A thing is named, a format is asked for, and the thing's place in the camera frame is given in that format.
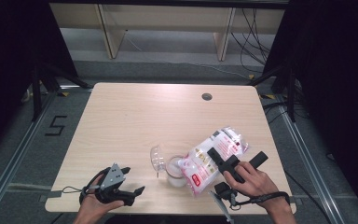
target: human hand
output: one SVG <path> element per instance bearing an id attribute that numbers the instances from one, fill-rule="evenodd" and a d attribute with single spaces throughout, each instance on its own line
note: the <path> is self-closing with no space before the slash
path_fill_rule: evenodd
<path id="1" fill-rule="evenodd" d="M 233 189 L 248 197 L 279 191 L 266 173 L 256 170 L 248 161 L 240 161 L 235 171 L 245 180 L 244 183 L 237 182 L 227 171 L 223 175 Z M 296 223 L 292 209 L 283 197 L 269 199 L 258 205 L 266 209 L 274 223 Z"/>
<path id="2" fill-rule="evenodd" d="M 97 185 L 98 181 L 102 178 L 102 175 L 98 176 L 91 185 Z M 103 217 L 110 210 L 119 208 L 124 205 L 123 201 L 114 201 L 112 203 L 100 203 L 95 197 L 94 189 L 89 190 L 82 204 L 80 205 L 79 211 L 77 212 L 75 224 L 91 224 L 96 223 L 101 217 Z"/>

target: floor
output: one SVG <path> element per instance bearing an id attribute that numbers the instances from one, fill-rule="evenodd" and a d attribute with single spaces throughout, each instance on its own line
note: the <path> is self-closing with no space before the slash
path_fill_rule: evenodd
<path id="1" fill-rule="evenodd" d="M 128 31 L 114 60 L 107 58 L 99 30 L 62 29 L 62 34 L 80 77 L 90 84 L 139 81 L 244 85 L 250 75 L 260 76 L 263 69 L 263 64 L 249 54 L 241 54 L 234 37 L 230 38 L 226 59 L 218 62 L 212 34 Z M 235 36 L 243 43 L 246 35 Z M 274 35 L 259 36 L 259 42 L 268 49 L 273 39 Z M 249 47 L 249 50 L 264 62 L 259 49 Z M 59 81 L 65 87 L 73 85 L 66 80 Z M 279 102 L 280 97 L 284 97 L 269 96 L 272 82 L 273 78 L 257 86 L 263 105 Z M 90 91 L 65 91 L 70 95 L 43 96 L 48 110 L 37 124 L 30 121 L 32 101 L 24 102 L 2 137 L 0 183 L 7 183 L 7 187 L 0 192 L 0 223 L 70 223 L 76 215 L 52 214 L 44 209 L 48 191 L 90 96 Z M 301 98 L 295 107 L 294 124 L 283 106 L 266 109 L 296 200 L 296 220 L 298 223 L 358 223 L 358 200 L 334 160 L 326 156 L 328 148 L 300 102 Z M 54 132 L 50 124 L 58 115 L 67 116 L 61 120 L 65 132 L 59 137 L 48 138 L 45 133 Z M 30 140 L 24 142 L 23 136 L 30 136 Z M 326 211 L 327 203 L 337 208 L 333 207 L 333 212 Z M 246 216 L 235 217 L 235 222 L 270 223 L 270 220 L 267 216 Z"/>

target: metal frame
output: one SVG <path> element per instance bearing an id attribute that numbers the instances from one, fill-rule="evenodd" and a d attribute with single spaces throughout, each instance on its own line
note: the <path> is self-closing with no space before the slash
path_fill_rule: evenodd
<path id="1" fill-rule="evenodd" d="M 0 202 L 4 197 L 4 194 L 7 190 L 8 185 L 10 184 L 11 180 L 13 179 L 14 175 L 16 174 L 17 170 L 19 169 L 23 158 L 25 157 L 26 152 L 28 151 L 29 146 L 34 140 L 34 137 L 37 133 L 40 123 L 44 119 L 46 112 L 54 101 L 56 96 L 56 92 L 50 93 L 47 96 L 46 101 L 43 104 L 43 109 L 39 115 L 39 117 L 31 122 L 30 127 L 28 128 L 26 134 L 22 138 L 19 146 L 17 147 L 14 155 L 10 159 L 5 171 L 0 177 Z"/>
<path id="2" fill-rule="evenodd" d="M 281 95 L 277 95 L 277 100 L 280 103 L 284 102 Z M 296 124 L 292 122 L 287 113 L 285 113 L 286 111 L 284 110 L 283 106 L 280 106 L 280 111 L 283 115 L 283 120 L 287 126 L 287 129 L 289 130 L 289 133 L 296 144 L 296 148 L 305 165 L 305 168 L 310 175 L 310 180 L 312 181 L 312 184 L 321 199 L 324 210 L 326 211 L 330 221 L 332 223 L 345 223 L 343 216 L 338 209 L 336 200 L 330 192 L 330 189 L 327 187 L 316 163 L 313 161 L 313 158 L 310 155 L 310 151 L 308 150 L 307 145 L 305 144 Z"/>
<path id="3" fill-rule="evenodd" d="M 285 9 L 289 0 L 49 0 L 50 3 Z"/>

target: snack bag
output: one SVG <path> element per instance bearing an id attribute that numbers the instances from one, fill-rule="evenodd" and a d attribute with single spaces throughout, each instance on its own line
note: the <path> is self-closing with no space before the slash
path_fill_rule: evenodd
<path id="1" fill-rule="evenodd" d="M 216 131 L 179 160 L 179 167 L 194 196 L 199 195 L 219 174 L 217 165 L 207 153 L 212 147 L 226 161 L 232 155 L 240 156 L 245 153 L 248 144 L 243 143 L 241 135 L 231 127 L 226 127 Z"/>

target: black panel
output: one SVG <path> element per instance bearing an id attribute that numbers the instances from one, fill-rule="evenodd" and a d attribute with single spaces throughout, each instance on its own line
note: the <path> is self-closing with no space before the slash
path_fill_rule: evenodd
<path id="1" fill-rule="evenodd" d="M 291 63 L 299 65 L 296 77 L 311 118 L 358 196 L 358 1 L 324 1 L 316 9 L 318 16 L 311 23 L 317 30 L 305 48 L 300 46 L 307 57 Z M 293 34 L 277 33 L 274 45 L 280 46 L 279 41 L 287 45 L 285 36 Z M 285 52 L 287 49 L 274 55 L 282 57 Z M 280 57 L 268 59 L 268 64 L 282 62 Z"/>
<path id="2" fill-rule="evenodd" d="M 0 0 L 0 134 L 21 104 L 39 63 L 77 76 L 48 2 Z"/>

